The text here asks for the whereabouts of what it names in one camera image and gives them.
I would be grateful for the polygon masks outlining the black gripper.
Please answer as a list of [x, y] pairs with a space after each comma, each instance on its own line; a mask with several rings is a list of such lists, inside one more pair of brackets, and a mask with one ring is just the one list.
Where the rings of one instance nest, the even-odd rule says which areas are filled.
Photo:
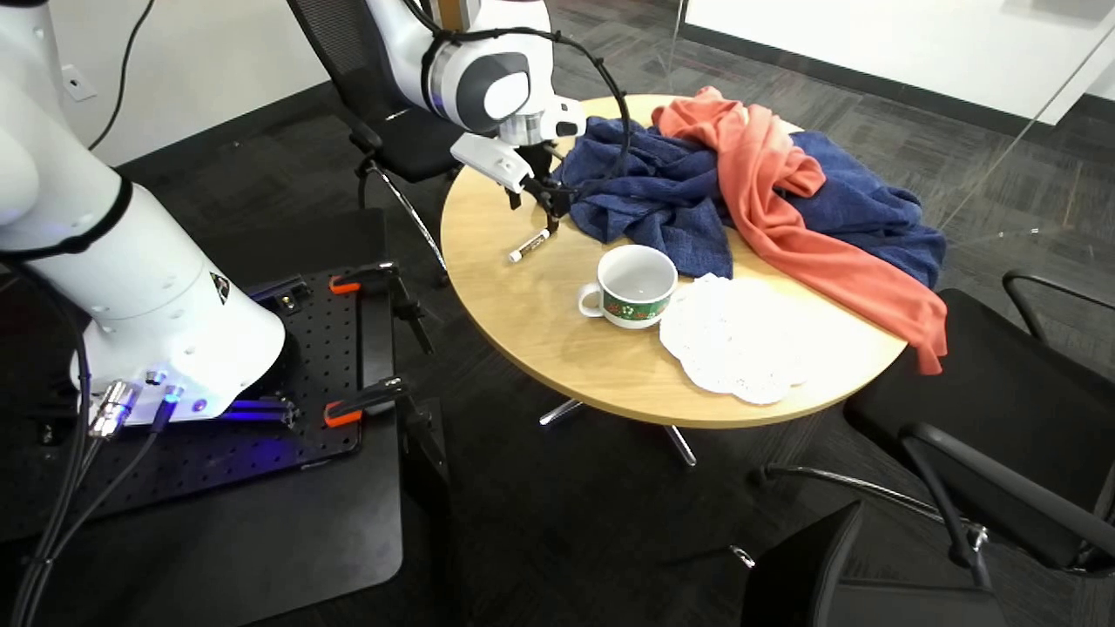
[[476, 174], [493, 177], [507, 187], [509, 209], [524, 206], [524, 195], [533, 195], [546, 211], [546, 228], [558, 228], [572, 209], [572, 192], [552, 174], [552, 146], [509, 146], [493, 137], [463, 131], [449, 154], [475, 167]]

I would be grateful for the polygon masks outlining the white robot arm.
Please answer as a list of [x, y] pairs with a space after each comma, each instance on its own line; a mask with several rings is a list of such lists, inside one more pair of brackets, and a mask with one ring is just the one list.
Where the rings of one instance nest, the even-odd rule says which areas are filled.
[[[382, 93], [457, 130], [449, 158], [546, 211], [568, 192], [545, 146], [587, 130], [554, 91], [545, 0], [467, 0], [459, 28], [415, 0], [357, 0], [357, 50]], [[0, 254], [87, 314], [70, 378], [112, 426], [209, 422], [287, 348], [154, 192], [70, 130], [48, 0], [0, 3]]]

